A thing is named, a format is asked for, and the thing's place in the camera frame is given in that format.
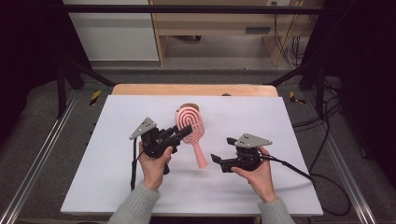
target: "white board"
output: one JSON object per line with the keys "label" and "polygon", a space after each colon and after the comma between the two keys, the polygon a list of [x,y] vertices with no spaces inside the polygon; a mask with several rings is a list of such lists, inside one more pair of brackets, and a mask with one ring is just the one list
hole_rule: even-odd
{"label": "white board", "polygon": [[[61,211],[74,215],[111,214],[130,193],[132,132],[150,117],[159,129],[176,124],[177,109],[185,103],[200,107],[205,135],[200,146],[208,165],[200,170],[191,145],[181,143],[172,155],[170,174],[160,187],[154,216],[256,216],[259,196],[248,182],[224,174],[210,154],[235,158],[227,137],[250,133],[273,141],[267,150],[307,173],[304,159],[280,97],[116,96],[106,100],[102,114]],[[276,193],[293,216],[322,215],[311,182],[286,166],[271,161]],[[143,179],[137,165],[136,183]]]}
{"label": "white board", "polygon": [[[66,5],[148,5],[147,0],[64,0]],[[149,13],[69,13],[92,61],[159,61]]]}

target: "hand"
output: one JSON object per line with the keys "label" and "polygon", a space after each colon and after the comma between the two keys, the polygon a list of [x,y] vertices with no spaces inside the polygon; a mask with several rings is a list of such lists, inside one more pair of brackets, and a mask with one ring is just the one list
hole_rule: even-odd
{"label": "hand", "polygon": [[[264,147],[259,147],[259,150],[262,154],[269,155],[268,151]],[[260,198],[262,198],[263,202],[270,203],[277,199],[269,161],[263,161],[262,164],[254,171],[245,171],[238,167],[232,167],[231,170],[244,177],[254,191],[260,196]]]}
{"label": "hand", "polygon": [[[142,153],[143,142],[139,143],[139,151]],[[146,153],[142,153],[139,157],[140,165],[143,170],[143,184],[151,190],[157,191],[160,185],[163,183],[163,169],[165,164],[169,163],[172,155],[172,147],[168,147],[163,155],[154,159],[149,157]]]}

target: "white table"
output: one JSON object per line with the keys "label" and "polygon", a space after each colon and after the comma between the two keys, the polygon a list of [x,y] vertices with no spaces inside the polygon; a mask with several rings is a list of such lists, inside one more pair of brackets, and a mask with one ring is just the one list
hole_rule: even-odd
{"label": "white table", "polygon": [[[248,182],[224,174],[210,154],[235,158],[226,138],[243,133],[273,141],[275,157],[307,173],[289,116],[280,97],[260,96],[148,96],[110,95],[92,134],[78,171],[64,200],[63,213],[110,215],[130,193],[133,141],[130,134],[145,117],[160,129],[175,125],[175,112],[185,103],[200,106],[205,135],[200,145],[208,166],[200,170],[191,145],[181,144],[169,164],[170,174],[160,188],[154,216],[257,216],[261,200]],[[276,192],[293,216],[319,216],[317,194],[305,177],[271,162]],[[137,165],[136,183],[142,180]]]}

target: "red and white object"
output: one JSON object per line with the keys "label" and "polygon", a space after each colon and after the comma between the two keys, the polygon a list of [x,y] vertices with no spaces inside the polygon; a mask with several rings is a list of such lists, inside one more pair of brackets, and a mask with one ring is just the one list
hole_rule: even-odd
{"label": "red and white object", "polygon": [[204,153],[199,145],[199,140],[204,136],[205,128],[201,118],[200,112],[192,106],[182,106],[177,111],[177,127],[182,129],[187,125],[191,125],[192,133],[183,138],[183,142],[191,144],[194,148],[195,157],[197,159],[198,167],[204,169],[207,166],[207,161]]}

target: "gray sleeve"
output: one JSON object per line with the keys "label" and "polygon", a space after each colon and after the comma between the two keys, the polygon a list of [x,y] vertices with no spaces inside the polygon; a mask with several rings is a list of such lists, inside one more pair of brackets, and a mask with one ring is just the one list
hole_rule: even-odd
{"label": "gray sleeve", "polygon": [[160,193],[140,183],[111,216],[108,224],[149,224],[151,212]]}
{"label": "gray sleeve", "polygon": [[280,198],[272,203],[259,203],[259,208],[262,212],[262,224],[294,223],[286,205]]}

